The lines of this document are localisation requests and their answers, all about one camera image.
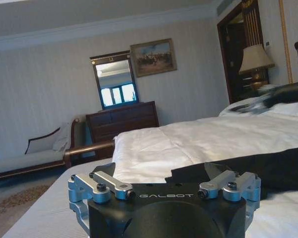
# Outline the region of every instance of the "silver metal bracket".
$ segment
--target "silver metal bracket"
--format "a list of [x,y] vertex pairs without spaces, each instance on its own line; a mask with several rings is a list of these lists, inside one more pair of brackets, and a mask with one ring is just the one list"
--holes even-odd
[[120,200],[128,200],[135,194],[133,186],[123,183],[110,175],[98,171],[93,178],[79,174],[71,176],[68,180],[70,209],[76,212],[76,219],[89,235],[88,206],[84,199],[93,199],[96,203],[105,203],[111,199],[111,192]]
[[233,171],[226,170],[209,182],[199,186],[199,193],[204,199],[213,199],[223,190],[223,197],[227,201],[238,202],[243,197],[246,200],[245,230],[253,220],[254,211],[260,205],[261,179],[253,173],[245,172],[238,177]]

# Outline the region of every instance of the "lamp shade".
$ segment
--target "lamp shade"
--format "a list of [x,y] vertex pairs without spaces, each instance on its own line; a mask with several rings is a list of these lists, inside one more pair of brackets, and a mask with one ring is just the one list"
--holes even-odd
[[274,66],[274,62],[268,57],[262,45],[250,46],[244,49],[243,62],[239,74]]

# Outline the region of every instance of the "white duvet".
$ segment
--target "white duvet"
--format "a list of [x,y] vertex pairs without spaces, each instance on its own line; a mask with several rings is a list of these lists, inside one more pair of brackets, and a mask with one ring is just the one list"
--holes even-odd
[[[226,109],[220,116],[118,135],[114,177],[165,182],[171,169],[298,147],[298,103],[276,105],[261,115],[237,115]],[[246,237],[298,238],[298,191],[270,194],[261,201]]]

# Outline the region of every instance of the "doorway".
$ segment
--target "doorway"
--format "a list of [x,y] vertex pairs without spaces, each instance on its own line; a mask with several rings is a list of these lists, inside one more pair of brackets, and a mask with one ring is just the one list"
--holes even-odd
[[238,102],[250,97],[252,92],[251,74],[238,73],[243,60],[243,49],[247,47],[242,3],[218,24],[218,32],[229,102]]

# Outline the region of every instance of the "screw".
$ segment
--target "screw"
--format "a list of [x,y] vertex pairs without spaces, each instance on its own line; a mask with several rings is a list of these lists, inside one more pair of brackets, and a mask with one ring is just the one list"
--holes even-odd
[[227,186],[231,189],[231,190],[237,190],[237,184],[235,182],[228,182]]
[[209,197],[209,193],[207,190],[201,188],[199,191],[198,191],[198,196],[202,199],[202,200],[205,200]]
[[130,199],[134,199],[136,196],[136,193],[133,190],[129,190],[126,194],[126,199],[130,200]]
[[106,185],[103,184],[103,183],[99,183],[97,186],[96,186],[97,190],[100,191],[100,192],[104,192],[106,191]]

